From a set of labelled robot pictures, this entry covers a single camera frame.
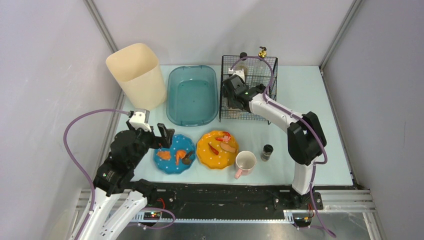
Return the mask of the blue polka dot plate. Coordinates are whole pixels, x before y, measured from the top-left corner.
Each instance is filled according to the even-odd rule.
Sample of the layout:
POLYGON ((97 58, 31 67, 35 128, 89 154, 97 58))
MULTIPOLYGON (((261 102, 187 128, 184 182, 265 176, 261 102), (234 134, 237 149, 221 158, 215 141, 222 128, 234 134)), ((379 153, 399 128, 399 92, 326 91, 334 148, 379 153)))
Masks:
POLYGON ((183 134, 175 134, 172 138, 172 145, 170 148, 159 148, 155 149, 153 153, 153 161, 159 170, 165 174, 181 174, 182 172, 188 170, 194 161, 196 160, 196 148, 195 144, 191 138, 183 134), (185 165, 180 163, 176 166, 176 152, 177 150, 185 150, 186 153, 194 151, 194 154, 191 156, 192 163, 190 165, 185 165), (156 156, 158 151, 170 151, 171 159, 170 160, 160 160, 156 156))

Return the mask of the black wire rack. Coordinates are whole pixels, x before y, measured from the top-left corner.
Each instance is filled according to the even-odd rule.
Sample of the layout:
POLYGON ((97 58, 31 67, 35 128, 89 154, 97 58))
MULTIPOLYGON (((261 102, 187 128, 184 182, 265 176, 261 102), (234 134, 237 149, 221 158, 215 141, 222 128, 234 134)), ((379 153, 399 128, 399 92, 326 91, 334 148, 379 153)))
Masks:
POLYGON ((270 124, 270 121, 259 115, 238 109, 231 101, 230 95, 225 87, 224 81, 232 75, 229 69, 234 67, 235 70, 244 72, 244 82, 250 88, 259 85, 267 87, 269 83, 272 83, 267 92, 267 96, 274 101, 277 99, 278 58, 274 56, 265 57, 264 61, 257 58, 241 59, 246 56, 247 53, 242 52, 239 55, 223 55, 221 57, 219 121, 249 120, 265 121, 270 124))

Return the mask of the dark sauce bottle red label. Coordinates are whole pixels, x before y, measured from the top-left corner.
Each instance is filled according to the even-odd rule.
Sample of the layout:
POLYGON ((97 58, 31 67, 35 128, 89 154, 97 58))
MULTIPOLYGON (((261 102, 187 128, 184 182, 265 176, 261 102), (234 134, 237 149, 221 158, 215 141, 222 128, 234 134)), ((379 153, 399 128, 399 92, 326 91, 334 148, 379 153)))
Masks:
MULTIPOLYGON (((241 52, 239 54, 239 58, 240 59, 241 58, 244 58, 244 57, 247 57, 247 56, 248 56, 248 54, 246 52, 241 52)), ((247 63, 246 63, 246 59, 243 59, 243 60, 239 61, 237 63, 237 65, 235 66, 235 69, 237 71, 243 71, 244 72, 244 75, 246 76, 248 74, 248 66, 247 66, 247 63)))

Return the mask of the teal transparent plastic tub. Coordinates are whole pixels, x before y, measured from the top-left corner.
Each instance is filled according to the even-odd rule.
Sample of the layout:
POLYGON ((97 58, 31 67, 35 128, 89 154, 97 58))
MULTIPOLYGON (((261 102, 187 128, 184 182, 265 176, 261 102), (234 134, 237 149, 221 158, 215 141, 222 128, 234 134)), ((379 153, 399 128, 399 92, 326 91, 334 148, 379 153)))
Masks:
POLYGON ((166 115, 177 126, 211 123, 218 114, 217 76, 207 65, 179 66, 167 81, 166 115))

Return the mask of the clear glass bottle gold stopper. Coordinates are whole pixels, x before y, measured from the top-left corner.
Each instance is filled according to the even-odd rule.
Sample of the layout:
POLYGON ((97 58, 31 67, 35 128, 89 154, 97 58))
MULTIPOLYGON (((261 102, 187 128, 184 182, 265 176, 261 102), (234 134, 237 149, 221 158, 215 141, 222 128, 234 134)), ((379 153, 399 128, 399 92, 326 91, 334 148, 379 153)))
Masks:
POLYGON ((267 48, 265 46, 260 46, 259 48, 260 51, 257 55, 259 59, 254 65, 253 76, 255 76, 257 80, 261 81, 266 75, 266 70, 268 69, 267 64, 264 62, 264 59, 267 56, 267 48))

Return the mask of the orange polka dot plate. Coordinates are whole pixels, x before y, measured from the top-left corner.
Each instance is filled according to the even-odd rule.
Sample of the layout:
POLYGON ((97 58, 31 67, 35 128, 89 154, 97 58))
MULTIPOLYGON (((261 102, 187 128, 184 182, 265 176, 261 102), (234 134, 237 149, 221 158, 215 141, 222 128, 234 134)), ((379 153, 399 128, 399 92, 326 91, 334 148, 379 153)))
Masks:
POLYGON ((233 134, 231 134, 230 146, 237 149, 235 153, 226 152, 220 147, 221 141, 215 140, 216 137, 223 136, 222 130, 212 130, 205 133, 196 143, 196 156, 201 164, 209 169, 222 170, 235 163, 236 156, 239 153, 239 144, 233 134), (219 151, 219 155, 214 155, 209 149, 208 144, 211 144, 219 151))

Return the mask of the small pepper shaker black lid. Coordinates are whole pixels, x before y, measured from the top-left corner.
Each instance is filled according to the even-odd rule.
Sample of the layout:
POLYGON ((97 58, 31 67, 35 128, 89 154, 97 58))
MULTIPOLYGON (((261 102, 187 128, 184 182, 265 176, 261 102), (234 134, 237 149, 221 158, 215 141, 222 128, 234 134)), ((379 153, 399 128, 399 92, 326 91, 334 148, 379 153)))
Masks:
POLYGON ((262 161, 267 162, 270 159, 273 151, 274 151, 274 148, 272 145, 270 144, 264 145, 262 148, 262 152, 260 154, 260 158, 262 159, 262 161))

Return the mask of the pink ceramic mug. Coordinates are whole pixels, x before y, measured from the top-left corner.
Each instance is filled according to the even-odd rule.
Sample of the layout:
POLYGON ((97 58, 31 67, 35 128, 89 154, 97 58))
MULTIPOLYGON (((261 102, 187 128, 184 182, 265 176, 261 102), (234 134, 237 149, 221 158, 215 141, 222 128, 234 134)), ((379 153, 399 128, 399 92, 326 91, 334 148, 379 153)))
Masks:
POLYGON ((257 158, 251 151, 241 151, 235 158, 235 174, 234 178, 238 180, 241 176, 249 175, 257 164, 257 158))

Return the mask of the cream plastic waste bin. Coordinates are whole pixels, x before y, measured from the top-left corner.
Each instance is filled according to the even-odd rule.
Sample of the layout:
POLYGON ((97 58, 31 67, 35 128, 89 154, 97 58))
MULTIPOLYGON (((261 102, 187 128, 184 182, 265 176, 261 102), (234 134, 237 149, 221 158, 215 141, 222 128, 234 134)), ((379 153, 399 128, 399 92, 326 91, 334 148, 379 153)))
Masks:
POLYGON ((167 97, 160 61, 144 43, 135 43, 109 55, 105 64, 131 104, 153 110, 167 97))

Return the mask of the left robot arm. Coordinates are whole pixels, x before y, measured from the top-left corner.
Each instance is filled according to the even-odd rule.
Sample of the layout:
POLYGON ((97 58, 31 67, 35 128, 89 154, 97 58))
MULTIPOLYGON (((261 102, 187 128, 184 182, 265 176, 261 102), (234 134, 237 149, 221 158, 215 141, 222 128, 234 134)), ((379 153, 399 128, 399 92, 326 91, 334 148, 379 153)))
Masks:
POLYGON ((152 127, 129 126, 120 131, 110 152, 97 169, 93 193, 84 213, 71 234, 72 240, 115 240, 131 219, 156 197, 156 186, 144 179, 131 184, 135 168, 150 149, 171 147, 175 130, 158 123, 160 135, 152 127))

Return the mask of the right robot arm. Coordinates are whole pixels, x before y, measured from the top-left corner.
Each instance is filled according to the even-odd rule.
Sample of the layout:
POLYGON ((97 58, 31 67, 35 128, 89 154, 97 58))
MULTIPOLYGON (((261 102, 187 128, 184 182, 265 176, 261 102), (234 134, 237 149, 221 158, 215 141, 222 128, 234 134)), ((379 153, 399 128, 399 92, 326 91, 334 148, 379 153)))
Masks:
POLYGON ((278 126, 287 134, 287 148, 295 161, 292 189, 303 196, 312 193, 316 159, 323 156, 321 164, 328 162, 327 144, 318 116, 313 112, 299 114, 269 98, 263 84, 249 87, 244 78, 233 74, 222 82, 222 87, 232 106, 259 115, 278 126))

